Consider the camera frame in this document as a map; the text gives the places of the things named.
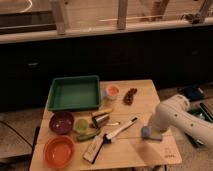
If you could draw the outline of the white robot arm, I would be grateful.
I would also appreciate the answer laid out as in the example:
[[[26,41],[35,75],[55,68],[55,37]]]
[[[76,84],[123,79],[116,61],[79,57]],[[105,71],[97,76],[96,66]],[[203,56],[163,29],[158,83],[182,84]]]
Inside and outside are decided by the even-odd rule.
[[[204,121],[188,113],[189,100],[180,94],[161,101],[151,115],[148,125],[157,132],[164,133],[174,126],[194,139],[213,148],[213,123]]]

